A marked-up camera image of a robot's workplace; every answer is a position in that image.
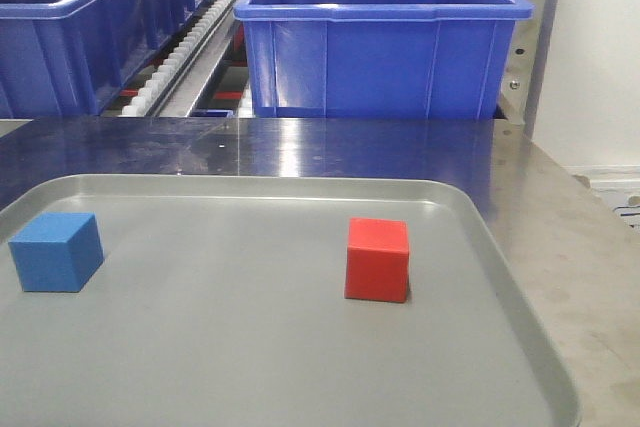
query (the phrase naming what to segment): blue cube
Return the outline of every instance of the blue cube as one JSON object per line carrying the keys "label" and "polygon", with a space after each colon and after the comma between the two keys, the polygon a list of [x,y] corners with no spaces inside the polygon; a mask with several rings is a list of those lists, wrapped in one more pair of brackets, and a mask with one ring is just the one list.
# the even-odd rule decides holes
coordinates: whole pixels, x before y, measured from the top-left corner
{"label": "blue cube", "polygon": [[25,292],[79,292],[104,261],[91,213],[41,214],[9,247]]}

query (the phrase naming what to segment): cube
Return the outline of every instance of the cube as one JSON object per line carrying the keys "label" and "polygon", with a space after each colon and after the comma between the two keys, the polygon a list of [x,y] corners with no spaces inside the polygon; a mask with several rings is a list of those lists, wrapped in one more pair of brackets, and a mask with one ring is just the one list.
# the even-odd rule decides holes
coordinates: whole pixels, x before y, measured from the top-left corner
{"label": "cube", "polygon": [[404,302],[409,282],[409,238],[404,222],[353,218],[349,223],[349,299]]}
{"label": "cube", "polygon": [[91,213],[41,214],[9,248],[25,292],[79,292],[104,261]]}

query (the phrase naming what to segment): crate rim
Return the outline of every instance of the crate rim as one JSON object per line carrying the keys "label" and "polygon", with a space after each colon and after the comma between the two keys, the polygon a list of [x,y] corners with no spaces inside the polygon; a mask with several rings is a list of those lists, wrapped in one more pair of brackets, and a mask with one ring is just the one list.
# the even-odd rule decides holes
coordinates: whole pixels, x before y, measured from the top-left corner
{"label": "crate rim", "polygon": [[506,4],[271,4],[238,0],[235,15],[248,21],[384,21],[434,22],[465,20],[525,20],[533,15],[528,0]]}

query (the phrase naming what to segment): tray rim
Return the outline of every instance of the tray rim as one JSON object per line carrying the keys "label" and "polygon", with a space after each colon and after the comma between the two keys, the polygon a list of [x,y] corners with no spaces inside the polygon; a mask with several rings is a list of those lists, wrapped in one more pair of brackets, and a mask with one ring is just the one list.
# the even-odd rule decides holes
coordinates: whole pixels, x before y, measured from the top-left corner
{"label": "tray rim", "polygon": [[[315,184],[318,184],[318,183],[325,184],[325,185],[336,185],[336,186],[347,185],[347,186],[353,186],[353,187],[357,187],[358,185],[365,186],[365,185],[374,184],[380,188],[386,187],[391,191],[394,190],[394,186],[399,185],[399,186],[405,186],[407,188],[414,187],[416,189],[416,192],[425,190],[425,188],[435,189],[436,192],[440,191],[440,193],[444,193],[445,195],[448,194],[453,197],[457,197],[456,200],[458,200],[460,204],[456,209],[449,208],[446,205],[444,205],[443,207],[448,208],[452,212],[452,214],[456,216],[456,218],[460,221],[460,224],[463,226],[463,231],[467,236],[469,235],[470,229],[468,228],[466,223],[462,222],[459,211],[461,209],[464,209],[465,211],[467,211],[468,214],[471,215],[471,221],[475,224],[474,227],[479,228],[479,231],[481,232],[480,235],[484,237],[484,241],[485,242],[488,241],[488,245],[490,246],[491,253],[495,255],[499,260],[499,265],[497,266],[497,268],[501,270],[500,272],[501,276],[503,276],[504,279],[509,284],[511,284],[510,292],[512,294],[515,294],[515,300],[517,302],[522,303],[522,306],[524,307],[524,312],[530,317],[529,327],[535,330],[536,337],[540,342],[542,342],[543,344],[542,347],[546,350],[544,355],[556,363],[557,369],[554,369],[554,371],[559,370],[559,372],[561,373],[561,376],[563,377],[562,381],[565,384],[564,392],[568,397],[570,397],[572,405],[570,405],[567,408],[567,411],[569,412],[567,417],[570,417],[570,421],[569,421],[570,423],[566,425],[562,424],[561,427],[578,427],[580,425],[582,416],[583,416],[583,405],[580,400],[580,396],[578,394],[577,385],[571,375],[571,371],[569,370],[566,361],[560,356],[559,351],[556,348],[553,339],[550,337],[549,333],[544,328],[544,325],[539,315],[537,314],[536,310],[533,308],[533,305],[529,301],[524,290],[520,287],[519,283],[514,277],[509,261],[503,254],[500,248],[500,245],[495,240],[493,234],[489,230],[489,227],[485,223],[477,207],[475,206],[471,198],[463,190],[459,189],[458,187],[455,187],[450,184],[446,184],[444,182],[438,182],[433,180],[382,179],[382,178],[362,178],[362,177],[274,177],[274,176],[255,176],[255,175],[231,176],[231,175],[211,175],[211,174],[202,174],[202,175],[173,174],[172,175],[172,174],[121,174],[121,173],[73,174],[73,175],[56,177],[56,178],[47,180],[45,182],[42,182],[36,185],[35,187],[28,189],[26,192],[20,195],[13,202],[11,202],[6,207],[1,209],[0,210],[0,244],[6,243],[9,240],[10,236],[13,235],[13,233],[15,233],[15,231],[17,231],[19,228],[25,225],[33,216],[37,215],[43,209],[47,208],[47,206],[49,206],[51,203],[57,202],[66,198],[75,197],[75,196],[84,196],[84,197],[95,196],[95,194],[83,192],[83,189],[87,187],[89,182],[96,182],[96,181],[99,181],[100,179],[114,179],[114,178],[118,179],[118,181],[121,181],[121,182],[124,182],[125,180],[132,180],[132,179],[138,179],[140,182],[145,182],[145,181],[156,182],[160,179],[162,180],[170,179],[169,182],[174,183],[174,185],[177,185],[179,182],[182,182],[184,184],[185,181],[192,183],[192,185],[197,185],[200,183],[211,182],[211,181],[220,182],[220,183],[230,182],[232,184],[235,183],[240,186],[242,186],[242,184],[249,184],[249,190],[252,188],[251,183],[256,181],[263,182],[263,183],[264,182],[271,183],[271,186],[275,186],[275,187],[288,184],[288,183],[298,183],[298,184],[301,184],[303,188],[304,188],[304,185],[314,186]],[[44,202],[44,204],[42,202],[41,203],[30,202],[31,197],[38,196],[40,194],[40,191],[48,192],[51,189],[51,186],[54,186],[54,193],[58,195],[55,195],[53,198],[50,198],[50,199],[45,199],[46,201]],[[113,195],[113,194],[106,194],[106,193],[104,195],[111,195],[114,197],[139,197],[139,196],[142,196],[143,194],[141,192],[137,192],[136,190],[132,190],[131,192],[128,192],[123,195]],[[348,196],[314,197],[314,196],[304,196],[304,195],[264,196],[264,195],[259,195],[255,193],[251,195],[179,195],[179,194],[172,193],[171,190],[169,190],[166,195],[156,194],[156,195],[148,195],[148,196],[154,197],[154,198],[207,197],[207,198],[220,198],[220,199],[222,198],[226,198],[226,199],[253,198],[253,199],[282,199],[282,200],[304,198],[307,200],[369,200],[369,201],[378,200],[378,201],[437,203],[432,199],[427,199],[424,197],[415,198],[415,199],[393,199],[393,198],[377,198],[377,197],[372,198],[366,195],[359,195],[355,197],[348,197]],[[30,213],[27,214],[27,219],[26,220],[13,219],[12,216],[17,216],[19,214],[19,212],[17,211],[23,207],[23,204],[26,204],[29,208],[28,210],[30,211]],[[477,245],[476,245],[477,242],[474,242],[474,240],[469,236],[468,236],[468,240],[473,250],[477,252],[478,251]],[[487,275],[489,275],[489,272],[487,272],[486,266],[483,268],[487,273]],[[555,410],[552,408],[553,405],[555,404],[552,404],[549,401],[549,398],[548,398],[549,394],[544,389],[545,387],[544,382],[542,379],[540,379],[538,372],[536,372],[536,370],[533,369],[533,362],[530,357],[533,351],[532,349],[528,348],[528,345],[521,338],[521,333],[518,331],[518,329],[516,329],[517,326],[514,325],[514,323],[512,322],[513,319],[510,318],[509,311],[506,309],[506,305],[504,305],[504,301],[500,299],[500,296],[497,295],[497,297],[500,305],[503,308],[505,315],[508,318],[511,328],[514,331],[514,334],[517,338],[517,342],[520,345],[520,348],[522,349],[525,357],[527,358],[527,361],[532,367],[532,371],[534,372],[534,376],[536,377],[540,385],[540,389],[542,391],[543,397],[545,398],[545,401],[550,408],[552,418],[557,421],[559,420],[557,418],[557,412],[555,412]]]}

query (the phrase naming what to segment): stainless steel table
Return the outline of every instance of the stainless steel table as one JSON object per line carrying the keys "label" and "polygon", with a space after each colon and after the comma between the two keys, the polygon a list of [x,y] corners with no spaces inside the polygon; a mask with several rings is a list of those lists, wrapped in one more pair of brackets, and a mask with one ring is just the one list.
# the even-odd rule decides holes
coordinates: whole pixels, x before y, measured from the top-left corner
{"label": "stainless steel table", "polygon": [[640,237],[504,121],[36,120],[0,207],[87,172],[433,179],[465,190],[567,361],[585,427],[640,425]]}

